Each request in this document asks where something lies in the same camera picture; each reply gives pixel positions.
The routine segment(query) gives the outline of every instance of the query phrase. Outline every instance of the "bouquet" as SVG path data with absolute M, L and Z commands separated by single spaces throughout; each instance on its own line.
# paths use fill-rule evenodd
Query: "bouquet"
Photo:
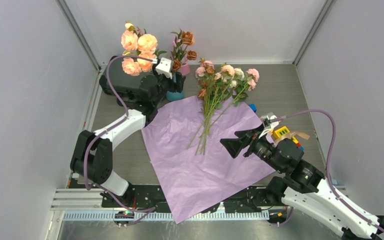
M 179 32 L 172 31 L 171 33 L 176 35 L 173 42 L 174 49 L 171 51 L 170 57 L 170 59 L 173 60 L 171 71 L 174 73 L 185 65 L 188 60 L 196 60 L 197 52 L 192 50 L 186 51 L 188 46 L 194 45 L 195 43 L 195 37 L 192 32 L 180 29 Z
M 201 58 L 200 67 L 196 69 L 195 76 L 198 78 L 199 92 L 197 97 L 202 100 L 201 110 L 204 115 L 204 120 L 187 148 L 191 146 L 198 132 L 203 127 L 199 137 L 199 144 L 196 148 L 196 155 L 198 152 L 205 154 L 207 136 L 211 133 L 211 126 L 214 125 L 228 108 L 232 105 L 238 106 L 239 102 L 247 99 L 247 91 L 252 91 L 256 88 L 260 74 L 254 68 L 243 72 L 240 68 L 234 68 L 226 63 L 216 69 L 211 61 Z M 223 102 L 229 98 L 233 98 L 232 102 L 226 106 L 216 119 L 212 119 L 215 111 L 221 109 Z
M 144 28 L 143 32 L 139 27 L 135 27 L 132 23 L 126 21 L 125 32 L 121 35 L 121 45 L 125 49 L 123 55 L 134 55 L 147 59 L 158 58 L 160 54 L 166 51 L 157 49 L 158 41 L 154 35 L 147 33 Z M 141 72 L 149 72 L 152 70 L 152 62 L 137 59 L 135 61 L 131 57 L 125 57 L 122 62 L 123 71 L 132 76 L 138 76 Z

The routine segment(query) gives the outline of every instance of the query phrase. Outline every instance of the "brown rose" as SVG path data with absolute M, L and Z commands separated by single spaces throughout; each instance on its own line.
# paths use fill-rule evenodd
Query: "brown rose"
M 202 88 L 201 90 L 199 90 L 197 97 L 199 99 L 204 99 L 204 96 L 205 96 L 206 93 L 207 93 L 207 89 L 206 88 Z
M 173 61 L 173 67 L 171 68 L 171 72 L 176 72 L 177 70 L 179 70 L 180 68 L 182 67 L 182 63 L 179 61 L 179 60 L 177 60 L 177 59 L 175 59 L 174 61 Z
M 191 60 L 191 61 L 196 60 L 197 59 L 197 52 L 196 51 L 192 51 L 192 50 L 187 51 L 186 58 L 188 60 Z
M 214 73 L 214 67 L 213 66 L 209 66 L 209 65 L 206 65 L 205 67 L 205 71 L 209 74 L 213 74 Z
M 186 45 L 194 45 L 195 43 L 194 34 L 190 31 L 182 32 L 181 42 Z

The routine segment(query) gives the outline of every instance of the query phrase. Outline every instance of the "purple paper sheet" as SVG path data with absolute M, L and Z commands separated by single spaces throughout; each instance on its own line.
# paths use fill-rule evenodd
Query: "purple paper sheet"
M 233 159 L 220 143 L 222 138 L 235 138 L 235 131 L 261 125 L 244 102 L 226 110 L 211 127 L 205 155 L 195 155 L 201 131 L 186 149 L 204 119 L 201 107 L 196 96 L 168 103 L 142 129 L 146 150 L 177 224 L 274 172 L 254 154 L 243 157 L 246 149 Z

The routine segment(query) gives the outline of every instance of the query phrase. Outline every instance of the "gray wall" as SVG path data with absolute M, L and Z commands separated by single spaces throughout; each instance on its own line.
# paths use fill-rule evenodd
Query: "gray wall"
M 54 0 L 0 1 L 0 240 L 41 240 L 96 71 Z
M 298 73 L 308 107 L 336 120 L 333 176 L 352 200 L 384 215 L 384 1 L 338 0 Z M 326 154 L 330 122 L 312 117 Z
M 124 22 L 145 28 L 158 47 L 173 48 L 182 28 L 190 49 L 218 63 L 292 63 L 325 0 L 67 0 L 101 62 L 124 50 Z

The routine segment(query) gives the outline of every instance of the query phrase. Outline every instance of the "beige ribbon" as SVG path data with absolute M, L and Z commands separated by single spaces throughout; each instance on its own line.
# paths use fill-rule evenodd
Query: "beige ribbon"
M 282 141 L 284 139 L 291 139 L 292 137 L 295 137 L 295 136 L 300 136 L 301 138 L 303 138 L 305 140 L 308 140 L 310 138 L 310 136 L 307 133 L 305 133 L 305 132 L 302 132 L 302 131 L 290 131 L 288 133 L 285 133 L 284 135 L 282 135 L 278 139 L 274 140 L 274 144 L 277 145 L 280 141 Z

